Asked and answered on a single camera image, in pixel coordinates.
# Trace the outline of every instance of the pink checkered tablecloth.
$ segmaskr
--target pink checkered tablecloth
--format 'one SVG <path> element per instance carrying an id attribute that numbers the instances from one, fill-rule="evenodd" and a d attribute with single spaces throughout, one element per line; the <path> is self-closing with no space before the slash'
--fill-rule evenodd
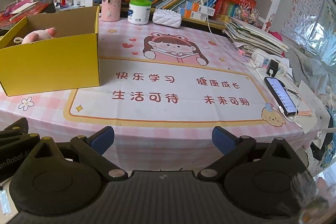
<path id="1" fill-rule="evenodd" d="M 153 33 L 176 35 L 196 44 L 209 61 L 208 67 L 242 72 L 254 79 L 241 63 L 245 58 L 238 54 L 227 38 L 219 35 L 215 35 L 216 42 L 208 32 L 186 27 L 174 29 L 152 22 L 142 26 L 132 25 L 127 19 L 100 21 L 99 29 L 99 53 L 103 59 L 114 56 L 147 60 L 143 53 L 147 36 Z M 272 102 L 268 92 L 261 86 L 259 88 Z M 89 136 L 106 125 L 106 122 L 97 124 L 68 119 L 67 105 L 72 94 L 71 90 L 61 90 L 7 97 L 0 87 L 0 128 L 20 117 L 26 117 L 30 133 L 36 132 L 42 136 L 51 136 L 57 142 L 66 142 L 76 135 Z M 211 141 L 213 126 L 149 128 L 113 125 L 113 128 L 115 143 L 104 156 L 126 170 L 195 168 L 206 166 L 221 157 Z M 226 129 L 236 136 L 249 135 L 260 142 L 271 142 L 274 137 L 282 136 L 294 149 L 309 143 L 316 133 L 304 134 L 299 126 L 289 122 L 281 127 L 264 123 L 253 126 L 237 124 Z"/>

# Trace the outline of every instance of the desk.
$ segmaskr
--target desk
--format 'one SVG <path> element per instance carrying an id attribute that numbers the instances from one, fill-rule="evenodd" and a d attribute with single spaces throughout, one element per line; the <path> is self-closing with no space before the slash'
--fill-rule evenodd
<path id="1" fill-rule="evenodd" d="M 99 28 L 101 87 L 14 97 L 0 90 L 0 128 L 27 117 L 30 133 L 65 142 L 112 125 L 115 143 L 104 156 L 125 170 L 206 166 L 221 157 L 211 141 L 216 125 L 263 142 L 282 136 L 294 149 L 313 138 L 294 123 L 266 121 L 265 113 L 279 119 L 265 110 L 274 101 L 227 38 L 216 35 L 218 45 L 207 32 L 127 19 Z"/>

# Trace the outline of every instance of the yellow cardboard box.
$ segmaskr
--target yellow cardboard box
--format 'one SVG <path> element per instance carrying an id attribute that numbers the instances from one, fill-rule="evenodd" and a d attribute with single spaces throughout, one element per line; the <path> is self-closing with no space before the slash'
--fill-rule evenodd
<path id="1" fill-rule="evenodd" d="M 0 84 L 7 96 L 99 86 L 98 7 L 23 18 L 0 40 Z M 15 45 L 34 30 L 56 38 Z"/>

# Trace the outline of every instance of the white quilted pouch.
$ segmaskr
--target white quilted pouch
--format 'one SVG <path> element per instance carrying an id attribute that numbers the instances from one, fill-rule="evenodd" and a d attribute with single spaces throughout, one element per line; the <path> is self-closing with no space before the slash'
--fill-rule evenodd
<path id="1" fill-rule="evenodd" d="M 179 13 L 170 10 L 156 9 L 152 21 L 156 24 L 178 28 L 181 26 L 182 17 Z"/>

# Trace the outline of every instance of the smartphone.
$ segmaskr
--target smartphone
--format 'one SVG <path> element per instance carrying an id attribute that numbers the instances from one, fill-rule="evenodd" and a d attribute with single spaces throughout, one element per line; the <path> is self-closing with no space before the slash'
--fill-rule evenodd
<path id="1" fill-rule="evenodd" d="M 297 112 L 296 106 L 289 97 L 287 91 L 285 91 L 284 87 L 281 85 L 280 81 L 271 77 L 265 77 L 264 81 L 275 100 L 282 107 L 285 116 L 289 117 L 295 115 Z"/>

